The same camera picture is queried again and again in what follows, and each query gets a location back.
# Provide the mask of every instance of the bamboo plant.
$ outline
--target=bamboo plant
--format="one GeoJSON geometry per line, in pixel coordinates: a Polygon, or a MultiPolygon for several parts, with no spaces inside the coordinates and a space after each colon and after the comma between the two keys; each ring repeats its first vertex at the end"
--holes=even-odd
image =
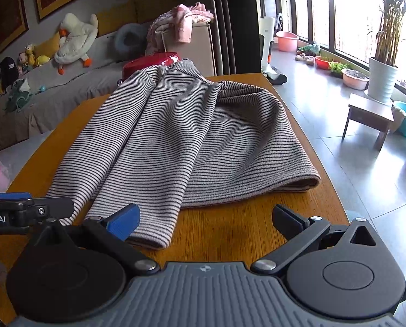
{"type": "Polygon", "coordinates": [[[380,16],[380,30],[377,33],[375,59],[395,66],[398,43],[400,42],[403,16],[406,13],[406,0],[383,0],[380,16]]]}

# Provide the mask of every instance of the black backpack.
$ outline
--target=black backpack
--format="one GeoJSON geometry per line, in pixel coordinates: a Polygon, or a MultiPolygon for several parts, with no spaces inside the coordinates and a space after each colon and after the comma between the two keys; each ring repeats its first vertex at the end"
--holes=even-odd
{"type": "Polygon", "coordinates": [[[6,56],[0,63],[1,86],[6,91],[6,87],[12,85],[18,78],[17,64],[14,59],[6,56]]]}

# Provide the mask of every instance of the black gripper pad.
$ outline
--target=black gripper pad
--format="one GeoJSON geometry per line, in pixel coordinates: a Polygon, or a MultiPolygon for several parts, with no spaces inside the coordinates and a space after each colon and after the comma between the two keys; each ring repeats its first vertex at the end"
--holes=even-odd
{"type": "Polygon", "coordinates": [[[303,310],[271,276],[255,275],[242,262],[170,262],[134,278],[117,302],[89,319],[46,324],[18,317],[10,327],[401,327],[390,315],[354,323],[326,320],[303,310]]]}

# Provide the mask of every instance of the striped garment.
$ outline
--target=striped garment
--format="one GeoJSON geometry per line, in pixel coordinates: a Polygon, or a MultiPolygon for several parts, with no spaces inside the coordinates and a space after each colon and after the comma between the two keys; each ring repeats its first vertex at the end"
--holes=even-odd
{"type": "Polygon", "coordinates": [[[318,172],[269,91],[206,80],[190,60],[150,66],[104,102],[56,171],[49,196],[107,217],[141,210],[133,243],[165,248],[181,207],[317,186],[318,172]]]}

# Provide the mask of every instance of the orange plush foot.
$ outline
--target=orange plush foot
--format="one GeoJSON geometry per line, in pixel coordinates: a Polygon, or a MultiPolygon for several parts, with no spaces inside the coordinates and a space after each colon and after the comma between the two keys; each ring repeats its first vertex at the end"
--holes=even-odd
{"type": "Polygon", "coordinates": [[[90,67],[92,64],[92,59],[88,58],[83,62],[83,67],[90,67]]]}

